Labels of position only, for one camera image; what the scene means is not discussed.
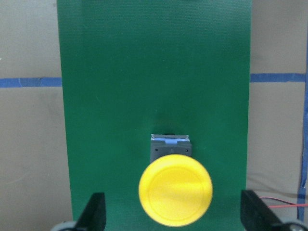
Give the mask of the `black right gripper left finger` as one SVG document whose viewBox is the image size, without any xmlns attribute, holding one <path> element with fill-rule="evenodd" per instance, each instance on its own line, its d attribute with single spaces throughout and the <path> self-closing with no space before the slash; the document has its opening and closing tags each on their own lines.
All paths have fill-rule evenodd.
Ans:
<svg viewBox="0 0 308 231">
<path fill-rule="evenodd" d="M 77 221 L 64 221 L 55 225 L 53 231 L 103 231 L 106 226 L 105 195 L 93 193 Z"/>
</svg>

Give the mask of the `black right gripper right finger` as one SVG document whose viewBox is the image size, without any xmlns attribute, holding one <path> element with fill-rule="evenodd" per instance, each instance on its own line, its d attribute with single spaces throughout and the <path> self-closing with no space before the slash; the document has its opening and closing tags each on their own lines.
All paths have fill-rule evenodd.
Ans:
<svg viewBox="0 0 308 231">
<path fill-rule="evenodd" d="M 299 220 L 280 219 L 253 190 L 241 191 L 240 220 L 246 231 L 306 231 Z"/>
</svg>

